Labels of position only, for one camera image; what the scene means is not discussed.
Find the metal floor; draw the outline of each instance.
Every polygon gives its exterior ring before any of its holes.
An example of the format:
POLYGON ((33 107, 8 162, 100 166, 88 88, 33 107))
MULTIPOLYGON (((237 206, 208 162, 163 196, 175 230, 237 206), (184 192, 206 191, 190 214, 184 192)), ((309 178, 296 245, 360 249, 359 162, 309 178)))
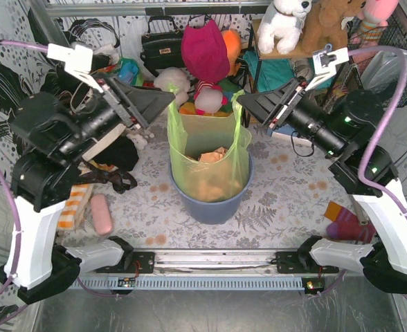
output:
POLYGON ((407 331, 400 316, 392 295, 346 277, 311 299, 294 290, 135 290, 120 300, 68 290, 43 301, 21 331, 407 331))

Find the teal cloth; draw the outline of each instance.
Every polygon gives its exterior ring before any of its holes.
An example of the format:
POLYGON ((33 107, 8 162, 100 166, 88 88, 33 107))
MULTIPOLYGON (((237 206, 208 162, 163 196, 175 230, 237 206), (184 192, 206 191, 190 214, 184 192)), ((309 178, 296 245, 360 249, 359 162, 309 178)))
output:
MULTIPOLYGON (((256 68, 258 58, 256 53, 245 52, 244 60, 248 64, 251 75, 256 76, 256 68)), ((259 82, 257 83, 257 91, 265 92, 277 89, 287 83, 291 78, 295 77, 288 59, 263 60, 260 69, 259 82)), ((331 78, 317 87, 317 89, 325 89, 331 84, 331 78)))

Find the floral tablecloth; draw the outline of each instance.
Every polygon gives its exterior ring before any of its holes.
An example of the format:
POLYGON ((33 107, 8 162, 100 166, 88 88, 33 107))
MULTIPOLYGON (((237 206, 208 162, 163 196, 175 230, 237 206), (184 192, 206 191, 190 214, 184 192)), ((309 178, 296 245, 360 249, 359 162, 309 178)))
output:
MULTIPOLYGON (((345 190, 328 171, 321 151, 308 158, 294 154, 291 144, 250 127, 249 151, 254 179, 235 216, 223 225, 204 225, 184 210, 168 174, 169 144, 165 116, 151 127, 155 134, 139 152, 132 174, 138 187, 117 194, 110 185, 95 185, 105 194, 114 220, 113 235, 135 248, 296 248, 311 234, 324 234, 330 223, 323 214, 330 201, 351 206, 345 190)), ((297 146, 301 154, 309 147, 297 146)), ((91 211, 62 244, 81 246, 101 241, 91 211)))

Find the brown teddy bear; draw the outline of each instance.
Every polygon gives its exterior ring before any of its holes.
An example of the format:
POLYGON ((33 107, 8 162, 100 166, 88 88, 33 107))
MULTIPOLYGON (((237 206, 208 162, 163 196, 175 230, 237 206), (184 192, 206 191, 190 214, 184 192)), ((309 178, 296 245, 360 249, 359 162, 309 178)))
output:
POLYGON ((312 53, 319 49, 319 39, 328 38, 333 50, 347 47, 347 31, 342 29, 342 20, 358 15, 365 0, 321 0, 307 15, 302 50, 312 53))

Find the handbag strap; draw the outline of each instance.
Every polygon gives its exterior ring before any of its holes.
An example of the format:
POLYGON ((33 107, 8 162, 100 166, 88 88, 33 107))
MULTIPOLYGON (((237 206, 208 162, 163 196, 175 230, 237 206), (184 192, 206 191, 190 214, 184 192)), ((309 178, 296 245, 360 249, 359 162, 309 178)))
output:
POLYGON ((208 14, 200 14, 200 15, 196 15, 196 16, 191 16, 190 15, 190 18, 188 19, 188 25, 190 25, 190 22, 191 22, 192 19, 196 19, 197 17, 200 17, 200 16, 205 16, 205 19, 203 21, 204 23, 211 20, 211 16, 208 15, 208 14))
POLYGON ((170 21, 173 24, 174 31, 178 30, 171 16, 151 16, 150 19, 148 20, 148 32, 147 32, 148 35, 151 33, 150 23, 152 23, 153 21, 170 21))

